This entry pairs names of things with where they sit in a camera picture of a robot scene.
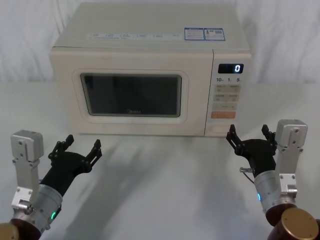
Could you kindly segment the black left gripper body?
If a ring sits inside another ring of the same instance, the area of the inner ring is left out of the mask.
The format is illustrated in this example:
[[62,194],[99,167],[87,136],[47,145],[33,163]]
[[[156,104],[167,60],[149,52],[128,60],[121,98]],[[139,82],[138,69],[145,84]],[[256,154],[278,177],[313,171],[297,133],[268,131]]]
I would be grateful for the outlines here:
[[91,171],[91,159],[75,152],[50,153],[48,158],[51,168],[40,184],[51,187],[62,197],[78,175]]

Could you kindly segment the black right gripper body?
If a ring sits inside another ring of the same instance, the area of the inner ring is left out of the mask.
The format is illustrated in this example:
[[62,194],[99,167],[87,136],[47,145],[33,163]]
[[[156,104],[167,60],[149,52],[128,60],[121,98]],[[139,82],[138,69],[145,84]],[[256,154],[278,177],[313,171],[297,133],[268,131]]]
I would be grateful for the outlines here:
[[235,144],[235,154],[247,159],[249,166],[253,169],[253,176],[274,171],[276,162],[271,144],[263,139],[248,139]]

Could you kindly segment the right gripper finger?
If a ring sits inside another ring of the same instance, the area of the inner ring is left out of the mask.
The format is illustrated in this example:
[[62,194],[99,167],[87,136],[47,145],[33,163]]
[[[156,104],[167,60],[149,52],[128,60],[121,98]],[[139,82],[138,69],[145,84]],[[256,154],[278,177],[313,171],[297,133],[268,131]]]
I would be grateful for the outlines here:
[[269,127],[264,124],[261,128],[262,134],[269,143],[271,149],[275,151],[277,149],[277,142],[275,140],[276,133],[269,130]]
[[231,124],[229,127],[229,131],[226,135],[226,140],[229,142],[229,144],[233,147],[235,151],[242,151],[244,149],[244,144],[238,137],[236,133],[236,127],[234,124]]

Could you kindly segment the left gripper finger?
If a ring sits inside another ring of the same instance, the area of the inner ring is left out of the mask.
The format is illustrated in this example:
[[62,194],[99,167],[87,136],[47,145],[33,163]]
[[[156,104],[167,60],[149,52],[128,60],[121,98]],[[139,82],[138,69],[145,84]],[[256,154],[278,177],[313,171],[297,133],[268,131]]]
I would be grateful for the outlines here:
[[86,169],[91,169],[96,162],[101,158],[101,141],[97,139],[91,149],[90,153],[84,158],[84,166]]
[[72,134],[69,134],[64,141],[57,141],[52,152],[48,155],[48,158],[52,161],[57,157],[58,153],[65,152],[74,142],[74,137]]

